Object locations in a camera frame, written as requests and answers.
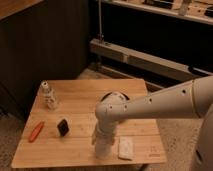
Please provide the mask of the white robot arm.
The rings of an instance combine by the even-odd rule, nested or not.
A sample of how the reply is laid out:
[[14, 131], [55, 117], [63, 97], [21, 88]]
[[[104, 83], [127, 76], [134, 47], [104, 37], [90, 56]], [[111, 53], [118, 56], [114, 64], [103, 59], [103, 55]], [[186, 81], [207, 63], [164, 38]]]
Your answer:
[[113, 141], [117, 123], [127, 119], [202, 118], [190, 171], [213, 171], [213, 75], [193, 79], [136, 99], [119, 91], [106, 94], [96, 105], [94, 129], [98, 139]]

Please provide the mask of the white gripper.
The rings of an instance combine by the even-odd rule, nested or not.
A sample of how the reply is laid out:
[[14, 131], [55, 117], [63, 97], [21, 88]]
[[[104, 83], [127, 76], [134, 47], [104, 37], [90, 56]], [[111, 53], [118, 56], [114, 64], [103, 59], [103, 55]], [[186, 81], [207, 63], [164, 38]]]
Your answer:
[[116, 129], [116, 122], [97, 122], [92, 134], [92, 145], [95, 145], [98, 139], [104, 139], [108, 144], [113, 144], [115, 142]]

